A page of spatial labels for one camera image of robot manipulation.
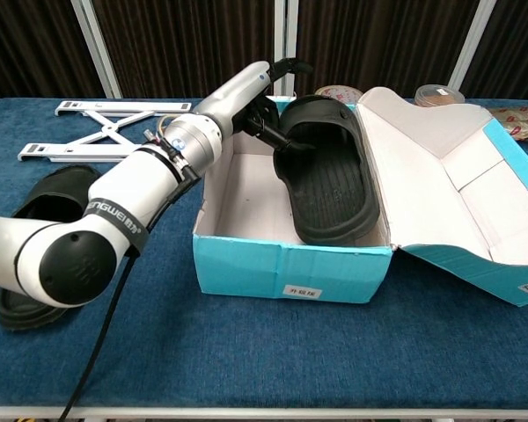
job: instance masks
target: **black cable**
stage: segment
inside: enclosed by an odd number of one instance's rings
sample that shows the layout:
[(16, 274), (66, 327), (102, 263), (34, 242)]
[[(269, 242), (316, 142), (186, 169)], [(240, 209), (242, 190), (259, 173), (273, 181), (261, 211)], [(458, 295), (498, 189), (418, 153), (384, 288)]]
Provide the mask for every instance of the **black cable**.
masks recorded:
[[(153, 216), (149, 225), (147, 226), (147, 230), (149, 232), (151, 232), (154, 229), (154, 227), (157, 225), (158, 220), (160, 220), (160, 217), (163, 216), (166, 209), (168, 209), (174, 202), (176, 202), (176, 200), (178, 200), (178, 198), (180, 198), (184, 193), (189, 191), (192, 188), (192, 186), (194, 186), (198, 181), (200, 181), (200, 177), (192, 170), (190, 166), (184, 167), (182, 169), (182, 172), (187, 178), (178, 184), (174, 192), (172, 192), (172, 194), (166, 199), (165, 204)], [(136, 251), (132, 252), (131, 256), (129, 257), (125, 265), (125, 268), (123, 268), (123, 273), (121, 273), (121, 277), (119, 281), (117, 282), (117, 286), (114, 290), (114, 295), (112, 296), (112, 300), (109, 303), (106, 316), (104, 317), (104, 323), (102, 324), (102, 328), (99, 331), (98, 338), (96, 338), (96, 344), (94, 345), (92, 354), (90, 355), (90, 358), (88, 359), (86, 368), (84, 369), (82, 375), (80, 375), (80, 380), (78, 381), (77, 386), (74, 388), (74, 391), (72, 392), (72, 396), (70, 396), (70, 400), (64, 407), (64, 411), (62, 411), (61, 417), (58, 419), (59, 422), (64, 422), (66, 420), (67, 416), (69, 416), (69, 412), (72, 409), (72, 406), (74, 406), (74, 404), (77, 402), (78, 398), (80, 398), (80, 395), (82, 394), (82, 390), (84, 389), (86, 381), (88, 381), (88, 377), (90, 376), (90, 373), (92, 372), (94, 365), (96, 364), (96, 360), (98, 359), (99, 352), (102, 346), (104, 345), (104, 340), (106, 339), (107, 330), (109, 329), (109, 325), (112, 322), (112, 317), (114, 316), (117, 303), (120, 300), (121, 292), (123, 291), (123, 288), (125, 287), (127, 278), (131, 274), (131, 269), (133, 268), (133, 264), (135, 263), (137, 258), (139, 258), (139, 255), (137, 254), (137, 252)]]

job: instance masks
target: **blue tablecloth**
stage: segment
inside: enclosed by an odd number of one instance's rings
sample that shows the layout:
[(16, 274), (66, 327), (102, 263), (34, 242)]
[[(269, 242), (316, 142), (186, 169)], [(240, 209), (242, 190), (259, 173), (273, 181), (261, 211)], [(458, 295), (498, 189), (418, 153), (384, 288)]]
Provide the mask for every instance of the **blue tablecloth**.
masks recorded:
[[(81, 115), (55, 117), (59, 101), (0, 100), (0, 215), (63, 165), (20, 163), (23, 145), (98, 130)], [(139, 142), (145, 126), (154, 120), (122, 133)], [(528, 306), (404, 252), (366, 305), (203, 295), (191, 246), (201, 194), (188, 193), (152, 234), (81, 405), (528, 409)], [(0, 405), (66, 402), (111, 289), (47, 328), (0, 328)]]

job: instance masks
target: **robotic arm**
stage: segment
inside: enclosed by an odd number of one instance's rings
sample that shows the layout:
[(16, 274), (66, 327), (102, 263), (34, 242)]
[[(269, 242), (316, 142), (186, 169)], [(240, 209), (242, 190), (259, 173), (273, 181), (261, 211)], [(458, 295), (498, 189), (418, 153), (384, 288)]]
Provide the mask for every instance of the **robotic arm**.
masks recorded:
[(99, 178), (77, 222), (0, 217), (0, 287), (57, 308), (92, 301), (129, 248), (141, 252), (147, 227), (169, 197), (183, 194), (184, 183), (220, 157), (223, 140), (245, 130), (272, 146), (290, 145), (265, 123), (258, 104), (265, 104), (271, 83), (300, 71), (311, 67), (296, 59), (247, 66)]

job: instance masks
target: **open cardboard box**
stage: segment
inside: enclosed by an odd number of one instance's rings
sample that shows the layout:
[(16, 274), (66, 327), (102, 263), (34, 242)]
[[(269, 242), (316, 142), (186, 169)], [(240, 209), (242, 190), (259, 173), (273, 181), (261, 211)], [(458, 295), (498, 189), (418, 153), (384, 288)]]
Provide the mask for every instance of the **open cardboard box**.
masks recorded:
[(528, 304), (528, 156), (500, 123), (476, 105), (422, 108), (386, 88), (355, 113), (382, 206), (372, 232), (344, 247), (303, 244), (272, 149), (235, 135), (206, 174), (194, 228), (202, 291), (365, 303), (401, 248)]

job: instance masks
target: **black slipper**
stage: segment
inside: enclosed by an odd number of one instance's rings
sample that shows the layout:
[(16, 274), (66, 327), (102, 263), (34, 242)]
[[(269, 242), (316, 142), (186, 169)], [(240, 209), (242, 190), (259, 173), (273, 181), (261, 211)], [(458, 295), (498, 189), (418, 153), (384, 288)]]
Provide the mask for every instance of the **black slipper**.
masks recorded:
[(341, 102), (298, 98), (280, 129), (306, 152), (276, 150), (276, 175), (288, 188), (295, 229), (307, 244), (346, 245), (371, 231), (379, 203), (357, 118)]
[[(15, 218), (74, 222), (88, 205), (88, 189), (101, 173), (87, 165), (63, 167), (33, 187)], [(7, 330), (28, 330), (49, 324), (67, 310), (0, 288), (0, 325)]]

